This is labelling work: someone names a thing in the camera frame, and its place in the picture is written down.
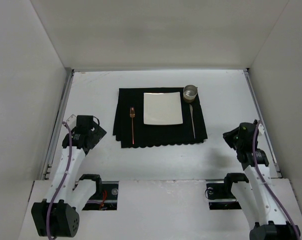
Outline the black cloth placemat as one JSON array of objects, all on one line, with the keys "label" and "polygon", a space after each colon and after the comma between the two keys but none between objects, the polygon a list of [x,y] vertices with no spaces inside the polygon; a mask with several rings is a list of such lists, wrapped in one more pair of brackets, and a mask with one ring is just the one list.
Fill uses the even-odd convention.
[{"label": "black cloth placemat", "polygon": [[[146,125],[143,118],[144,93],[180,93],[183,124]],[[182,87],[120,88],[116,107],[113,135],[122,148],[146,148],[168,145],[189,145],[203,143],[207,130],[200,98],[191,103],[196,139],[193,136],[189,104],[183,100]],[[132,121],[130,107],[134,107],[134,145],[132,144]]]}]

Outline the copper fork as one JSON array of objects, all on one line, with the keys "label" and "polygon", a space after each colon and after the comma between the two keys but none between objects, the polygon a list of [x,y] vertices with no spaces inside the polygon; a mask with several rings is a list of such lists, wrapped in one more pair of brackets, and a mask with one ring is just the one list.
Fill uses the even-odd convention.
[{"label": "copper fork", "polygon": [[129,116],[131,118],[131,137],[132,137],[132,144],[135,144],[135,135],[134,135],[134,118],[136,116],[135,114],[135,108],[133,106],[129,109]]}]

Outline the silver knife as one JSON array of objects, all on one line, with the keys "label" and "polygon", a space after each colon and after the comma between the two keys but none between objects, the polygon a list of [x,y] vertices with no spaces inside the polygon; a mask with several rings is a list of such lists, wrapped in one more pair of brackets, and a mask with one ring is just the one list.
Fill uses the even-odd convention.
[{"label": "silver knife", "polygon": [[196,131],[195,131],[195,125],[194,125],[193,106],[192,106],[192,104],[189,104],[189,110],[190,110],[190,117],[191,117],[191,125],[192,125],[193,138],[196,139]]}]

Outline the metal cup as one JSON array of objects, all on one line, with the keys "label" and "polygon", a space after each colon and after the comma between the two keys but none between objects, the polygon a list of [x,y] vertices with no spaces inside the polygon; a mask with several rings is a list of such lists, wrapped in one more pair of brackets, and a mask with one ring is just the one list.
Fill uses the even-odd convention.
[{"label": "metal cup", "polygon": [[183,100],[186,103],[192,103],[198,95],[198,88],[194,85],[186,85],[183,88]]}]

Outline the square white plate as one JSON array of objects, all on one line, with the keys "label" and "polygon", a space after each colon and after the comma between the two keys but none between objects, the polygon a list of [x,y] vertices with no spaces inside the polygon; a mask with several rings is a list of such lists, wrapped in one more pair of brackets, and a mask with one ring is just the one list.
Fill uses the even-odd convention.
[{"label": "square white plate", "polygon": [[153,126],[183,124],[180,93],[144,93],[143,123]]}]

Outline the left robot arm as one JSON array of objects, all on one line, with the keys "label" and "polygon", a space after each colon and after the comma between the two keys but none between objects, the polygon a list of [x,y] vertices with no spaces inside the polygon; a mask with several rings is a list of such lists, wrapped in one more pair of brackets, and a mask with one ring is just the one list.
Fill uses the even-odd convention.
[{"label": "left robot arm", "polygon": [[[70,123],[70,120],[62,123],[68,132],[62,141],[60,161],[48,192],[31,208],[37,234],[49,240],[73,238],[86,204],[93,202],[103,206],[107,197],[100,175],[83,174],[76,178],[89,151],[106,135],[106,131],[93,115],[77,115],[75,124]],[[92,201],[94,194],[101,196],[102,200]]]}]

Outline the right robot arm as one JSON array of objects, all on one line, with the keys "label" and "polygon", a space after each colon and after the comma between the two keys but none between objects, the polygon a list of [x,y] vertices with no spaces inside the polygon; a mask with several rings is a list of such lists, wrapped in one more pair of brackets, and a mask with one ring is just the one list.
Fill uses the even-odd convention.
[{"label": "right robot arm", "polygon": [[249,225],[251,240],[299,240],[299,227],[273,191],[270,163],[258,148],[261,122],[242,122],[223,134],[235,150],[242,173],[228,173],[224,178],[227,193],[239,203]]}]

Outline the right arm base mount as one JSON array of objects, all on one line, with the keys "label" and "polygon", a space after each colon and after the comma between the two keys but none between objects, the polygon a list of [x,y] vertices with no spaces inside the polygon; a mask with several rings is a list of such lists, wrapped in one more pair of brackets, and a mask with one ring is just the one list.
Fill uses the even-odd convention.
[{"label": "right arm base mount", "polygon": [[206,181],[204,195],[210,210],[241,210],[241,206],[232,193],[227,192],[223,180]]}]

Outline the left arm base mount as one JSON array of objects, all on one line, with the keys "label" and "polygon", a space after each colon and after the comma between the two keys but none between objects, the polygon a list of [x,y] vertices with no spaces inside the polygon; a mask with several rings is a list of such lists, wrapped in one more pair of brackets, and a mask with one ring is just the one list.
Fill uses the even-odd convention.
[{"label": "left arm base mount", "polygon": [[118,208],[119,182],[103,181],[102,187],[90,197],[84,211],[116,211]]}]

